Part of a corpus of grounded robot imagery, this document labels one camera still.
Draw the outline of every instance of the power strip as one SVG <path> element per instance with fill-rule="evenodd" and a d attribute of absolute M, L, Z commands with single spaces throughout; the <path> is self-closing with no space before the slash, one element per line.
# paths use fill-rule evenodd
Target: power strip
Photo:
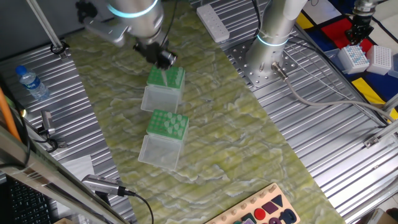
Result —
<path fill-rule="evenodd" d="M 229 38 L 228 29 L 211 5 L 207 4 L 197 8 L 197 14 L 215 42 L 222 42 Z"/>

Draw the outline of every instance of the work surface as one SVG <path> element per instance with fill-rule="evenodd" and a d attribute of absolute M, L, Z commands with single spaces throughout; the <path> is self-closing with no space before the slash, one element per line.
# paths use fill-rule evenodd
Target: work surface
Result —
<path fill-rule="evenodd" d="M 137 161 L 151 116 L 140 109 L 151 66 L 134 42 L 119 49 L 87 32 L 67 42 L 121 179 L 148 199 L 156 223 L 206 222 L 271 182 L 302 223 L 344 222 L 188 4 L 178 5 L 170 32 L 176 66 L 187 71 L 178 113 L 190 118 L 176 171 Z M 149 223 L 145 204 L 131 202 L 139 223 Z"/>

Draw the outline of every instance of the gray cable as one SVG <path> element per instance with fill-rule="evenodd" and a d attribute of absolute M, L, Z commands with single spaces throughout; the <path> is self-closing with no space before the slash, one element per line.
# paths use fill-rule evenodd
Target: gray cable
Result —
<path fill-rule="evenodd" d="M 394 118 L 392 118 L 389 114 L 387 114 L 386 112 L 384 112 L 383 110 L 370 105 L 369 103 L 363 103 L 363 102 L 359 102 L 359 101 L 353 101 L 353 100 L 342 100 L 342 101 L 332 101 L 332 102 L 327 102 L 327 103 L 314 103 L 311 101 L 308 101 L 304 98 L 302 98 L 293 88 L 292 84 L 290 83 L 289 79 L 285 80 L 286 85 L 288 86 L 288 88 L 290 88 L 290 90 L 292 91 L 293 95 L 295 95 L 295 97 L 300 100 L 302 103 L 305 103 L 306 105 L 310 105 L 310 106 L 331 106 L 331 105 L 340 105 L 340 104 L 352 104 L 352 105 L 361 105 L 364 107 L 367 107 L 371 110 L 377 111 L 379 112 L 381 115 L 383 115 L 384 117 L 386 117 L 387 119 L 389 119 L 391 122 L 394 122 Z"/>

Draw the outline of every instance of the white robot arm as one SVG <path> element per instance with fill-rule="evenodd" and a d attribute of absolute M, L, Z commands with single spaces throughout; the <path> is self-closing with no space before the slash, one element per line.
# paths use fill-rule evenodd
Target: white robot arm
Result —
<path fill-rule="evenodd" d="M 90 2 L 76 3 L 79 21 L 89 31 L 121 47 L 125 35 L 137 39 L 134 49 L 158 68 L 170 68 L 177 56 L 167 50 L 168 40 L 161 31 L 164 11 L 160 0 L 109 0 L 108 9 L 118 18 L 119 24 L 109 26 L 94 19 L 96 9 Z"/>

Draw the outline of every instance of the wooden board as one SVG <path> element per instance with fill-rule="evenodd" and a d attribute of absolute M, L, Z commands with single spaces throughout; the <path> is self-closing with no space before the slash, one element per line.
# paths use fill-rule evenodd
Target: wooden board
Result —
<path fill-rule="evenodd" d="M 273 202 L 277 197 L 281 198 L 282 205 L 278 202 Z M 262 218 L 260 214 L 256 215 L 256 212 L 264 214 L 265 217 Z M 238 221 L 245 221 L 242 217 L 245 217 L 248 213 L 252 214 L 257 223 L 298 224 L 300 222 L 299 215 L 287 200 L 283 191 L 276 183 L 272 183 L 217 217 L 214 217 L 206 224 L 238 224 Z"/>

